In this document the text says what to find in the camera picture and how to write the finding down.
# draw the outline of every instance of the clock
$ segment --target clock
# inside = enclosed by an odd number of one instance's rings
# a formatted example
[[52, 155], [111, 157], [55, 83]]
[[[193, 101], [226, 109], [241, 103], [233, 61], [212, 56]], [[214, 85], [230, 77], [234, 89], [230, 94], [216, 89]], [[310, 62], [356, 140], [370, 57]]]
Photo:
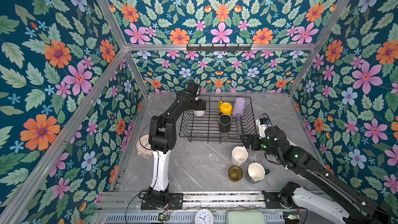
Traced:
[[196, 213], [195, 224], [213, 224], [213, 214], [210, 210], [202, 208]]

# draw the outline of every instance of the dish rack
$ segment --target dish rack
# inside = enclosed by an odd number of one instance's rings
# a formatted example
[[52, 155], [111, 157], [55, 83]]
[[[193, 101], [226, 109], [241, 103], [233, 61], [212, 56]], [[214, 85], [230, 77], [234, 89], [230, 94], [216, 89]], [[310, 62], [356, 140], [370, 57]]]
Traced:
[[232, 117], [231, 129], [227, 133], [218, 130], [218, 117], [220, 108], [218, 103], [229, 102], [233, 106], [236, 98], [231, 96], [199, 96], [206, 100], [206, 112], [203, 116], [195, 116], [193, 111], [185, 111], [182, 115], [179, 136], [192, 141], [207, 142], [241, 142], [240, 136], [245, 134], [257, 134], [253, 106], [250, 97], [242, 97], [246, 101], [243, 116]]

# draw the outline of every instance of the white paper cup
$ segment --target white paper cup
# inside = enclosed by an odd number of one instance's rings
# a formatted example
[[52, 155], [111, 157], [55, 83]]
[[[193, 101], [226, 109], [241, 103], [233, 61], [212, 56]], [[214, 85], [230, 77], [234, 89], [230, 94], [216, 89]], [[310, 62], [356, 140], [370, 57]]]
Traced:
[[233, 165], [241, 166], [248, 158], [249, 153], [245, 147], [237, 146], [232, 150], [231, 162]]

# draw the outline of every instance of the yellow mug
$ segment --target yellow mug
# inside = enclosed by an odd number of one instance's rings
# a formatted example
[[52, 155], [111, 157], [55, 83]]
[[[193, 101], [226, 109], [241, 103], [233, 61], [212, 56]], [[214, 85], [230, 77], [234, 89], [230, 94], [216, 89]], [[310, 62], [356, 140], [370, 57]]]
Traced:
[[220, 101], [218, 103], [218, 107], [220, 108], [220, 112], [222, 112], [223, 114], [228, 114], [229, 116], [231, 116], [231, 114], [232, 114], [232, 105], [230, 103]]

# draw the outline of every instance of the lavender plastic cup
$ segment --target lavender plastic cup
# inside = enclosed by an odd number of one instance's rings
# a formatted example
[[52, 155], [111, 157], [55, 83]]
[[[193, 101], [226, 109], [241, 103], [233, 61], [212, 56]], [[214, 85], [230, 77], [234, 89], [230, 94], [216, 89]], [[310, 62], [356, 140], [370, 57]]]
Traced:
[[246, 100], [242, 97], [236, 98], [234, 106], [232, 107], [232, 116], [236, 118], [237, 114], [243, 117], [243, 112], [245, 111]]

